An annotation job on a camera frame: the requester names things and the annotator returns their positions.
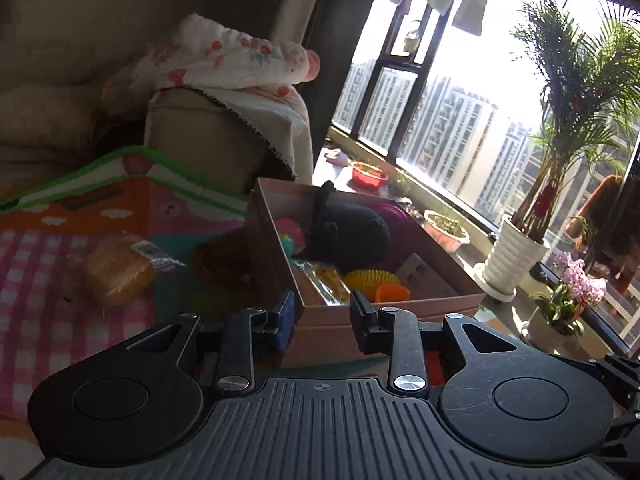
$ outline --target silver bolt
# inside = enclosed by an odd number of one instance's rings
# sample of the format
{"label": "silver bolt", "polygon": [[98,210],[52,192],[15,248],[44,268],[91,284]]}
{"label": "silver bolt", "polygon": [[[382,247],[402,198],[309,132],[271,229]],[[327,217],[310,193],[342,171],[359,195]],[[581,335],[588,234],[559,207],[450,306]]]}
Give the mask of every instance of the silver bolt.
{"label": "silver bolt", "polygon": [[394,380],[396,388],[407,392],[421,390],[427,384],[422,377],[417,375],[401,375]]}
{"label": "silver bolt", "polygon": [[248,386],[248,379],[239,375],[228,375],[218,381],[218,387],[226,392],[240,392]]}

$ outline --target plastic wrapper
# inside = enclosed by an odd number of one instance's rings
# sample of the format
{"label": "plastic wrapper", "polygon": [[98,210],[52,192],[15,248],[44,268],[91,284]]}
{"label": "plastic wrapper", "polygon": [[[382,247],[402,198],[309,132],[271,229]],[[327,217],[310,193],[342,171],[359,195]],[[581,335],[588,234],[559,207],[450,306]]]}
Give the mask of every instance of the plastic wrapper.
{"label": "plastic wrapper", "polygon": [[76,294],[103,308],[127,303],[158,276],[184,267],[148,240],[129,233],[104,237],[91,252],[69,259],[67,277],[74,279]]}
{"label": "plastic wrapper", "polygon": [[320,298],[327,305],[349,304],[350,291],[344,285],[335,267],[319,262],[292,260],[292,267],[311,282]]}

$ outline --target black gripper pad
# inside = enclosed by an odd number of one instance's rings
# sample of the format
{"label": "black gripper pad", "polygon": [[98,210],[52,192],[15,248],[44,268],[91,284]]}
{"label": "black gripper pad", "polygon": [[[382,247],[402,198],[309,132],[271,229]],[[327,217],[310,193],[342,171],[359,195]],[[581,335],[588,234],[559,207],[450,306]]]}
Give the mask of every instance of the black gripper pad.
{"label": "black gripper pad", "polygon": [[220,401],[183,446],[146,463],[92,468],[53,458],[35,480],[613,480],[583,457],[510,465],[462,446],[421,399],[393,396],[376,379],[269,379]]}

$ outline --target pink ball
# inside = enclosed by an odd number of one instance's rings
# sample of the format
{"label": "pink ball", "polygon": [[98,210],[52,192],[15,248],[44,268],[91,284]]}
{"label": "pink ball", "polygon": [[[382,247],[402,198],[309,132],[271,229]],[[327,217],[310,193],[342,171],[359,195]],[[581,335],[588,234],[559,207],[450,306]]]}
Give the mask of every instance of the pink ball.
{"label": "pink ball", "polygon": [[306,247],[306,235],[300,224],[291,218],[278,218],[274,224],[283,234],[288,235],[296,245],[294,254],[301,253]]}

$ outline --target pink box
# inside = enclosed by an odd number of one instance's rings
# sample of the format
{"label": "pink box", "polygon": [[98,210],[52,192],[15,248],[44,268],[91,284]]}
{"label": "pink box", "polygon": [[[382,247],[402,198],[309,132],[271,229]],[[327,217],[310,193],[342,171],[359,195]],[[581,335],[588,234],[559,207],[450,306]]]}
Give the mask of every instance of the pink box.
{"label": "pink box", "polygon": [[[282,362],[286,367],[345,362],[364,357],[353,336],[348,306],[303,302],[273,224],[275,219],[287,217],[302,227],[308,227],[318,189],[283,180],[259,178],[251,193],[244,222],[260,306],[270,308],[286,290],[293,290],[296,295],[294,336]],[[335,191],[330,202],[362,205],[394,203],[384,198],[342,191]],[[448,312],[474,316],[484,299],[484,292],[417,223],[408,230],[407,236],[413,239],[414,252],[437,272],[441,280],[434,280],[429,298],[377,305],[394,305],[410,310],[422,321],[441,321]]]}

